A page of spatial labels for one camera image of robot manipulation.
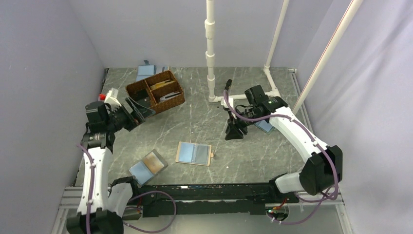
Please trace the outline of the tan blue card holder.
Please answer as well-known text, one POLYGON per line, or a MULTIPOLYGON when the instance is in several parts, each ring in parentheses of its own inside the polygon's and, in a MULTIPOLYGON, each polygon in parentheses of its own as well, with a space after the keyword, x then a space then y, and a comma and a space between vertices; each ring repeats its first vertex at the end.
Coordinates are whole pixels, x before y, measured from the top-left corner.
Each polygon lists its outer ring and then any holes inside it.
POLYGON ((212 145, 180 141, 175 162, 209 166, 212 158, 212 145))

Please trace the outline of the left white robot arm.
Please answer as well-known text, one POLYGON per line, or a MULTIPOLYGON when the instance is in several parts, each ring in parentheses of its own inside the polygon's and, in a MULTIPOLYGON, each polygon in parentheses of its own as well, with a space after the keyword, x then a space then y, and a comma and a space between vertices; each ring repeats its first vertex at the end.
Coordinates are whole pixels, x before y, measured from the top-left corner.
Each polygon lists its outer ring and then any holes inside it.
POLYGON ((71 234, 122 234, 126 206, 140 198, 137 183, 130 176, 108 183, 115 133, 131 131, 156 113, 129 97, 125 100, 131 112, 110 96, 85 106, 87 131, 78 145, 85 163, 84 182, 76 216, 66 222, 71 234))

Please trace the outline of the silver grey vip card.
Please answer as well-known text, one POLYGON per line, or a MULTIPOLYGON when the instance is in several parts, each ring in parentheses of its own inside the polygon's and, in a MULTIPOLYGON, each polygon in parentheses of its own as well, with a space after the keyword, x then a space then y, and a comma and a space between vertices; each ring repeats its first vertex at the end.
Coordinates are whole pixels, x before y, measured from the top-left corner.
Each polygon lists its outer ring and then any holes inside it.
POLYGON ((160 97, 160 102, 172 99, 173 97, 176 97, 178 95, 180 95, 179 92, 173 92, 173 93, 166 94, 166 95, 160 97))

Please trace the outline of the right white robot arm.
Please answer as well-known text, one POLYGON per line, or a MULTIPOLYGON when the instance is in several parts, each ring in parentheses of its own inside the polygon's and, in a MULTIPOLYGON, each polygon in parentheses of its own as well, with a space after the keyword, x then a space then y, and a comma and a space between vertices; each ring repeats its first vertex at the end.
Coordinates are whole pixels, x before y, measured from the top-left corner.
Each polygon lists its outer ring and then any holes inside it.
POLYGON ((287 193, 305 191, 310 195, 318 195, 327 189, 333 189, 333 193, 326 198, 335 199, 338 184, 342 180, 342 150, 337 145, 328 145, 316 137, 299 121, 281 97, 266 95, 260 85, 245 91, 249 105, 244 111, 238 111, 229 102, 231 83, 228 80, 223 94, 229 115, 225 139, 243 139, 248 133, 248 126, 263 120, 286 137, 304 162, 304 167, 299 172, 272 179, 274 186, 268 189, 269 198, 281 202, 287 193))

